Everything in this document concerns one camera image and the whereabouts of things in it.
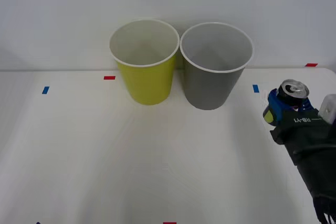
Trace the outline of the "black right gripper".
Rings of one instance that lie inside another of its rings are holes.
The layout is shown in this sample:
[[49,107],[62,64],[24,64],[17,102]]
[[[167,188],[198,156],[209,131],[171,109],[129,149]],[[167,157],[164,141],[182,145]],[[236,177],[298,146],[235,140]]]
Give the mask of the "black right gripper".
[[273,140],[284,145],[290,154],[307,154],[335,150],[335,135],[315,109],[309,98],[302,100],[299,111],[277,97],[277,89],[268,95],[267,123],[275,126],[270,134]]

